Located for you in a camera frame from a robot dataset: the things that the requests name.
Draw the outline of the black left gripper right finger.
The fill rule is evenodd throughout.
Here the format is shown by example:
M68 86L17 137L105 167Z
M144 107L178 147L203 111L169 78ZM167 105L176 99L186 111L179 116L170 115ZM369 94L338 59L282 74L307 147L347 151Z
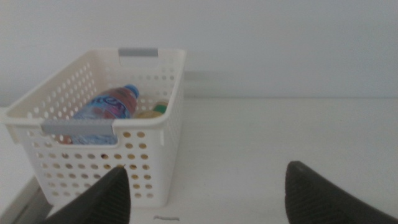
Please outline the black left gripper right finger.
M300 161L287 165L285 211L289 223L397 224L397 218L345 192Z

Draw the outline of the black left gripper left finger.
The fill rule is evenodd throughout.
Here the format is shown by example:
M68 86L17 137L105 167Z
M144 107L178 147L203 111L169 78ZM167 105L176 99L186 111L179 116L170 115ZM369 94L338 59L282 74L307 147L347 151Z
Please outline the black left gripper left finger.
M115 167L42 223L129 224L130 213L127 171L123 167Z

